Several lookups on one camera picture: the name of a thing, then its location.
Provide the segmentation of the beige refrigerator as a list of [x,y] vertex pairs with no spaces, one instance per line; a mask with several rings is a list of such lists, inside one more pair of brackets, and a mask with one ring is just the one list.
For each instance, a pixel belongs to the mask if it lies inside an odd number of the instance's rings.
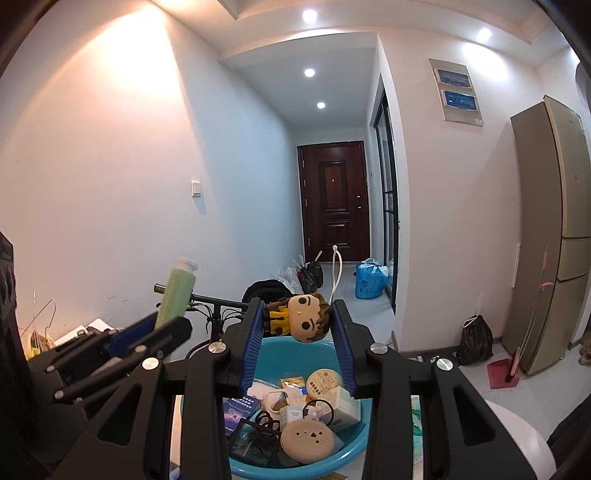
[[558,100],[514,115],[521,241],[504,347],[536,374],[565,354],[590,272],[590,156],[579,115]]

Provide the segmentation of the black garbage bag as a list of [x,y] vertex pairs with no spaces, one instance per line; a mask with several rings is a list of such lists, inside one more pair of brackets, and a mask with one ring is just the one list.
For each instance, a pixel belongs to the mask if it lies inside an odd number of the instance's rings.
[[467,319],[455,357],[459,365],[483,362],[493,356],[493,332],[482,315]]

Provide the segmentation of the black backpack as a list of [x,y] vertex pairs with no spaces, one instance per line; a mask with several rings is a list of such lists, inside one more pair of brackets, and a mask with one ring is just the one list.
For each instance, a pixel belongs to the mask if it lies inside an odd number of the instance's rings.
[[245,290],[242,303],[249,303],[253,298],[259,298],[266,304],[279,302],[293,296],[293,292],[283,282],[276,279],[267,279],[254,282]]

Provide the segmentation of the purple box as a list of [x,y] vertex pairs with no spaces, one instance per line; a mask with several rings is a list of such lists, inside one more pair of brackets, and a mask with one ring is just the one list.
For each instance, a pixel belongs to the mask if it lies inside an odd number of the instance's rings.
[[239,399],[224,398],[223,416],[226,437],[231,437],[242,419],[249,419],[253,413],[259,410],[259,405],[260,400],[249,395],[244,395]]

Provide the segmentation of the small doll figurine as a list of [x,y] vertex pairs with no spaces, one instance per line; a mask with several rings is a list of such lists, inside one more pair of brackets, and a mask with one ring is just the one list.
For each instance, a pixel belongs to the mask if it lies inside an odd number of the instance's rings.
[[301,343],[314,343],[331,329],[331,307],[319,293],[291,296],[267,305],[263,318],[266,337],[290,336]]

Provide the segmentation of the round beige silicone case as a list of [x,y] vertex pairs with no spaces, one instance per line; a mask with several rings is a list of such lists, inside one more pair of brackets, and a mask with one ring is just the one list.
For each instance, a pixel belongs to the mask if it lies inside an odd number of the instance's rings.
[[311,464],[328,458],[337,450],[335,434],[324,423],[301,419],[283,429],[280,445],[288,457],[301,464]]

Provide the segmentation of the round yellow cream jar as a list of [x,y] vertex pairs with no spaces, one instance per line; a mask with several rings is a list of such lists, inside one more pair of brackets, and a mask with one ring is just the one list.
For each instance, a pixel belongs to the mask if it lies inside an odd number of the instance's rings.
[[320,399],[335,387],[342,386],[342,377],[335,370],[321,368],[315,370],[308,376],[307,388],[308,397],[312,400]]

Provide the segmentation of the wall electrical panel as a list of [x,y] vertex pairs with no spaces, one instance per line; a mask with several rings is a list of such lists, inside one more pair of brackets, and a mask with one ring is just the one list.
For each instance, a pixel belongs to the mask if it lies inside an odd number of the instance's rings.
[[468,68],[463,64],[429,59],[442,102],[444,119],[482,127],[480,105]]

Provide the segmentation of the red dustpan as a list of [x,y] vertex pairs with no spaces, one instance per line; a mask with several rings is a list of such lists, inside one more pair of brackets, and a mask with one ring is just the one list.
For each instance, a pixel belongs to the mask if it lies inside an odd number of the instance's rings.
[[504,358],[487,365],[491,389],[514,388],[520,380],[519,362],[521,354],[516,352],[511,358]]

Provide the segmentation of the black bags by door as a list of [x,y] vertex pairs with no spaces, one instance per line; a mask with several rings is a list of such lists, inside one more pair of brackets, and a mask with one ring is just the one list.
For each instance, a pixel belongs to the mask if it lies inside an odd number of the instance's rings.
[[315,293],[324,285],[324,270],[317,260],[307,262],[301,258],[295,263],[295,271],[304,294]]

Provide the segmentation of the gold cigarette box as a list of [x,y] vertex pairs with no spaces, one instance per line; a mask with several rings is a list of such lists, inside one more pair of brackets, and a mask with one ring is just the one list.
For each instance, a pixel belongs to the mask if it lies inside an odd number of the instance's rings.
[[315,480],[349,480],[349,477],[346,475],[339,474],[337,472],[332,472],[329,474],[322,475]]

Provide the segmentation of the green cream tube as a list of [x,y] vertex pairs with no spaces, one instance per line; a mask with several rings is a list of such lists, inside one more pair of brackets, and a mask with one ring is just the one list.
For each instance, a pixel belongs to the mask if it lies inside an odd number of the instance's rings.
[[171,270],[165,286],[155,328],[159,329],[176,317],[183,317],[195,283],[197,263],[188,258],[179,258]]

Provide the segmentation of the black glass sliding door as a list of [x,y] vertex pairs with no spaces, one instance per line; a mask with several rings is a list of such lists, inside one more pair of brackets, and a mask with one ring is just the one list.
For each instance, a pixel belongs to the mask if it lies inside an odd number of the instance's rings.
[[399,208],[398,184],[396,176],[396,153],[390,119],[390,108],[383,85],[377,97],[377,110],[374,114],[373,128],[377,141],[382,185],[382,204],[384,220],[384,264],[389,270],[387,293],[394,312],[397,311],[397,289],[399,272]]

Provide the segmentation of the dark red entrance door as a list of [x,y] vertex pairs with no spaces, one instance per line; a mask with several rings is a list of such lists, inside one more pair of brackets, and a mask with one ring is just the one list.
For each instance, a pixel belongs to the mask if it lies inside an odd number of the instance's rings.
[[304,258],[328,262],[337,246],[349,262],[370,256],[365,145],[362,141],[297,148]]

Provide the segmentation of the black rectangular tray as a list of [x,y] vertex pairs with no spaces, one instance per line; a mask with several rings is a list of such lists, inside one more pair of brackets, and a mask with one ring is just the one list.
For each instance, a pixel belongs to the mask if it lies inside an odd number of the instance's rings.
[[280,431],[242,419],[228,443],[229,457],[256,467],[276,464]]

